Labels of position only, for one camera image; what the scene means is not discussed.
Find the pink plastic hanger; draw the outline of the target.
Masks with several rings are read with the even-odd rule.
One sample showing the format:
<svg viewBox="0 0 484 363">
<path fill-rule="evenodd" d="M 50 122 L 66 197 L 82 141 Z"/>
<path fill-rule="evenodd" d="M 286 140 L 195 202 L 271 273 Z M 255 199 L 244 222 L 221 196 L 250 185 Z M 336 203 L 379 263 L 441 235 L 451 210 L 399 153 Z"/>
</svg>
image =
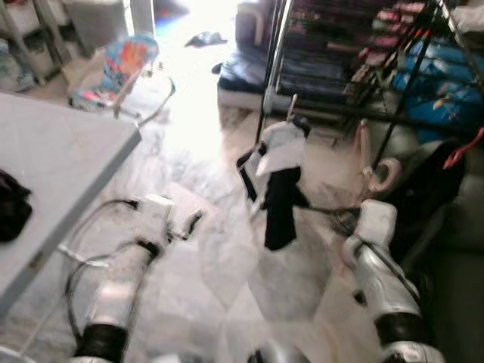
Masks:
<svg viewBox="0 0 484 363">
<path fill-rule="evenodd" d="M 364 196 L 373 196 L 373 194 L 388 191 L 393 184 L 399 179 L 402 172 L 402 163 L 400 160 L 389 158 L 377 158 L 377 167 L 369 165 L 368 155 L 368 135 L 366 132 L 367 122 L 360 120 L 358 122 L 354 152 L 359 158 L 360 173 L 365 182 Z"/>
</svg>

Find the white plastic hanger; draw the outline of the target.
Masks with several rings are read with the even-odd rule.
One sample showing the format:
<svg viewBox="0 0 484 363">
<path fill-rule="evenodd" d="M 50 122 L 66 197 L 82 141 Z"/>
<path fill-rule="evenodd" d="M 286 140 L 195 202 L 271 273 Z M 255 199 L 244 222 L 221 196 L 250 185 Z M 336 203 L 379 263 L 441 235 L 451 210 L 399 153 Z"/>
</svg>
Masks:
<svg viewBox="0 0 484 363">
<path fill-rule="evenodd" d="M 295 114 L 295 104 L 298 101 L 298 95 L 293 95 L 290 97 L 290 103 L 288 104 L 287 108 L 287 115 L 286 121 L 287 123 L 292 123 L 295 125 L 299 125 L 298 116 Z"/>
</svg>

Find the red plastic hanger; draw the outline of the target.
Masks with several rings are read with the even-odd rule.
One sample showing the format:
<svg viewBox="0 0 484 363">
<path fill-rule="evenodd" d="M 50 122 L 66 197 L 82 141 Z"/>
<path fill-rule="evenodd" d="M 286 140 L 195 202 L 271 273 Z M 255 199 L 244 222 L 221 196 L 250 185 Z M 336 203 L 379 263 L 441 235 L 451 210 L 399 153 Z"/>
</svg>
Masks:
<svg viewBox="0 0 484 363">
<path fill-rule="evenodd" d="M 456 166 L 457 163 L 459 163 L 464 158 L 464 155 L 466 154 L 466 152 L 470 151 L 470 149 L 474 149 L 479 143 L 482 142 L 483 136 L 484 136 L 484 128 L 481 127 L 472 141 L 470 141 L 464 146 L 461 146 L 455 149 L 453 152 L 451 152 L 448 155 L 447 159 L 445 160 L 445 163 L 443 163 L 442 168 L 450 169 L 451 167 Z"/>
</svg>

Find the black and white garment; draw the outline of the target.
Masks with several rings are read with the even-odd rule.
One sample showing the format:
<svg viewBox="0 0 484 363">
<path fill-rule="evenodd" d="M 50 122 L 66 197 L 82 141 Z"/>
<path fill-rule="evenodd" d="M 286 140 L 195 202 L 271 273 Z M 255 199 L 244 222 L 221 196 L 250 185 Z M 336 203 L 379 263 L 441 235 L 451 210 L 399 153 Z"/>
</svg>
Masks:
<svg viewBox="0 0 484 363">
<path fill-rule="evenodd" d="M 294 242 L 293 209 L 310 206 L 299 186 L 309 134 L 310 127 L 295 119 L 275 123 L 235 162 L 252 207 L 265 211 L 264 247 L 269 251 Z"/>
</svg>

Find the black metal drying rack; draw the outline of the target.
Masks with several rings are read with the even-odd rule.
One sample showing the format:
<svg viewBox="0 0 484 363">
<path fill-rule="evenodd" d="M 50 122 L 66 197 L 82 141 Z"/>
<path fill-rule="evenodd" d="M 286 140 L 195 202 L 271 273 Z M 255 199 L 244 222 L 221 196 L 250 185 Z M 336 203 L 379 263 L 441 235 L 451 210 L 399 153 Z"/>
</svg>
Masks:
<svg viewBox="0 0 484 363">
<path fill-rule="evenodd" d="M 470 69 L 475 73 L 475 83 L 482 89 L 484 104 L 483 53 L 474 51 L 458 31 L 454 20 L 453 0 L 422 1 L 426 2 L 427 11 L 422 20 L 416 23 L 420 33 L 399 53 L 396 66 L 389 75 L 378 79 L 362 94 L 346 95 L 343 104 L 298 97 L 295 111 L 303 112 L 308 117 L 334 117 L 354 127 L 357 127 L 360 120 L 365 120 L 366 129 L 377 123 L 390 128 L 405 126 L 414 129 L 421 141 L 455 141 L 460 146 L 472 141 L 477 133 L 471 134 L 458 128 L 406 117 L 402 112 L 400 93 L 391 86 L 399 62 L 407 55 L 408 49 L 418 41 L 425 45 L 433 42 L 463 51 L 464 57 L 469 60 Z M 284 52 L 301 51 L 321 57 L 335 57 L 349 66 L 356 52 L 346 44 L 349 41 L 349 32 L 346 30 L 349 21 L 346 17 L 362 9 L 380 8 L 377 0 L 276 0 L 262 97 L 263 113 L 272 110 L 277 97 L 286 97 L 288 104 L 290 103 L 291 96 L 279 95 L 275 87 L 276 76 L 281 68 L 281 55 Z M 368 156 L 367 159 L 369 165 L 377 167 L 377 159 Z"/>
</svg>

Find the grey folding table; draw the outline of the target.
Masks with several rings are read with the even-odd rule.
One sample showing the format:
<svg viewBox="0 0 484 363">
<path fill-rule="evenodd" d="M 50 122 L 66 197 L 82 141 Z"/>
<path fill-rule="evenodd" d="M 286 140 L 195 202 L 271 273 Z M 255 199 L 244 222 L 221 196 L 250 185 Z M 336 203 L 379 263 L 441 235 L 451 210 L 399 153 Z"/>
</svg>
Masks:
<svg viewBox="0 0 484 363">
<path fill-rule="evenodd" d="M 0 319 L 140 141 L 130 123 L 0 92 L 0 169 L 31 190 L 33 208 L 0 244 Z"/>
</svg>

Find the robot right leg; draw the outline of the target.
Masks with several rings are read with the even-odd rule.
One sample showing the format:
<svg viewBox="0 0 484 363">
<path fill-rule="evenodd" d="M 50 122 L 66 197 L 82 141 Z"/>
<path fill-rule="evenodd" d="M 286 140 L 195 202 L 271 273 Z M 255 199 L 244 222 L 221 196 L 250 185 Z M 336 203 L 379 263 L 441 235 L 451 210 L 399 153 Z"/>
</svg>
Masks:
<svg viewBox="0 0 484 363">
<path fill-rule="evenodd" d="M 268 341 L 253 350 L 246 363 L 311 363 L 301 349 L 292 343 Z"/>
</svg>

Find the blue printed cushion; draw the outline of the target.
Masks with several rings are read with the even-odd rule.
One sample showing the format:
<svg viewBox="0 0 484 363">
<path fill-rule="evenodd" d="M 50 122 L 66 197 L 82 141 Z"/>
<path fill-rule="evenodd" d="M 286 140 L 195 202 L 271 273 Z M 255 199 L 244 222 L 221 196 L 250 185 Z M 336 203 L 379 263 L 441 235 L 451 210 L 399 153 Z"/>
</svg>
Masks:
<svg viewBox="0 0 484 363">
<path fill-rule="evenodd" d="M 415 42 L 399 62 L 391 86 L 408 118 L 471 134 L 483 127 L 482 89 L 460 49 Z"/>
</svg>

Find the dark blue mattress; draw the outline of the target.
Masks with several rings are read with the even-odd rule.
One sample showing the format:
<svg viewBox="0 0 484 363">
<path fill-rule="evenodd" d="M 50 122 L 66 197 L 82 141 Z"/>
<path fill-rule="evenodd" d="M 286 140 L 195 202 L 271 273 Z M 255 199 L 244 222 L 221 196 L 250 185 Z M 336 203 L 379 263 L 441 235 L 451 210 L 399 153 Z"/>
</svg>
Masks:
<svg viewBox="0 0 484 363">
<path fill-rule="evenodd" d="M 259 49 L 236 49 L 221 63 L 218 87 L 225 91 L 261 95 L 265 88 L 267 64 L 268 55 Z M 281 55 L 275 87 L 279 95 L 297 95 L 300 99 L 343 104 L 350 79 L 352 75 L 342 60 L 286 51 Z"/>
</svg>

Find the colourful baby bouncer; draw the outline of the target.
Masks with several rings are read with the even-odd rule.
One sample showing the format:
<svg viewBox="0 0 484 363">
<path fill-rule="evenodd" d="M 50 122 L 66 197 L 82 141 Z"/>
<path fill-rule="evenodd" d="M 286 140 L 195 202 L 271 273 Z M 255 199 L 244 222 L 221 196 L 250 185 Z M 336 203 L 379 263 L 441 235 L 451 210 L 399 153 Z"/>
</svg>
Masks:
<svg viewBox="0 0 484 363">
<path fill-rule="evenodd" d="M 155 75 L 159 57 L 159 42 L 148 34 L 128 36 L 101 46 L 66 75 L 68 106 L 87 112 L 110 112 L 117 120 L 125 115 L 132 125 L 141 128 L 165 110 L 177 91 L 174 79 L 167 76 L 169 92 L 152 114 L 144 116 L 124 107 L 138 80 Z"/>
</svg>

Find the dark crumpled cloth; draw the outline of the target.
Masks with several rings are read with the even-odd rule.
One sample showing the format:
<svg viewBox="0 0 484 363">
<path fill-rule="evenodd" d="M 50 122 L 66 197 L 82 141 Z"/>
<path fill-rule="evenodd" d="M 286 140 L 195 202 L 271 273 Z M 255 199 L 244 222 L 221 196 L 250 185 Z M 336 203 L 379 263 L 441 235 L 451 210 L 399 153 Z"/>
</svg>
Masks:
<svg viewBox="0 0 484 363">
<path fill-rule="evenodd" d="M 222 37 L 220 32 L 205 31 L 191 37 L 189 41 L 186 42 L 185 46 L 190 46 L 191 48 L 203 48 L 204 46 L 224 45 L 227 44 L 227 42 L 228 40 Z"/>
</svg>

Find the pink garment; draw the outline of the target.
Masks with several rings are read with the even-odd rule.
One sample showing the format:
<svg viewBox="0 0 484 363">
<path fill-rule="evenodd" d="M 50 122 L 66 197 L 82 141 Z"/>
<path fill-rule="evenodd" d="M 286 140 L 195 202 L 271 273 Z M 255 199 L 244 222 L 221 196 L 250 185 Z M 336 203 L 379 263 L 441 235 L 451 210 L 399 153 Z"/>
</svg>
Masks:
<svg viewBox="0 0 484 363">
<path fill-rule="evenodd" d="M 343 89 L 348 96 L 364 93 L 392 72 L 399 53 L 419 35 L 416 23 L 427 11 L 422 0 L 377 0 L 377 4 L 380 9 L 362 9 L 346 17 L 346 44 L 356 52 L 348 66 L 349 82 Z"/>
</svg>

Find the white air purifier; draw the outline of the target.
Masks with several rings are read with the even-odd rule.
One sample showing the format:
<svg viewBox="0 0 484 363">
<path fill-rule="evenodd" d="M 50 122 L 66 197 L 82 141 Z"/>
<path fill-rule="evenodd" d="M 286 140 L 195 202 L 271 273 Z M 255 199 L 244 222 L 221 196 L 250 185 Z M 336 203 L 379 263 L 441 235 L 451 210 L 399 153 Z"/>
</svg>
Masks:
<svg viewBox="0 0 484 363">
<path fill-rule="evenodd" d="M 62 0 L 86 55 L 130 35 L 129 0 Z"/>
</svg>

